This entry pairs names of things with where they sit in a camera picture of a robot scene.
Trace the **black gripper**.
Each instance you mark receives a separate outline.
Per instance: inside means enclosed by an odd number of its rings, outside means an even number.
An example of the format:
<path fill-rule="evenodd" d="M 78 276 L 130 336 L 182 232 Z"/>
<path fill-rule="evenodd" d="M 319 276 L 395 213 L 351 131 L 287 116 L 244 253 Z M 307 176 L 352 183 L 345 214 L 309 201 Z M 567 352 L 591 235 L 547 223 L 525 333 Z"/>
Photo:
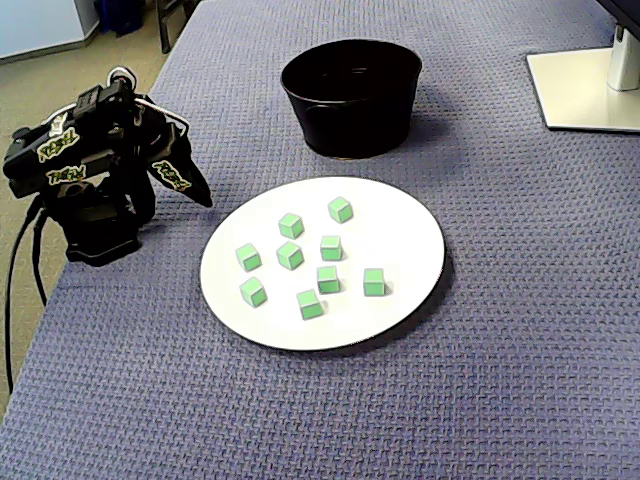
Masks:
<path fill-rule="evenodd" d="M 188 124 L 147 95 L 136 94 L 134 107 L 133 167 L 147 168 L 165 187 L 212 206 L 207 181 L 191 158 Z"/>

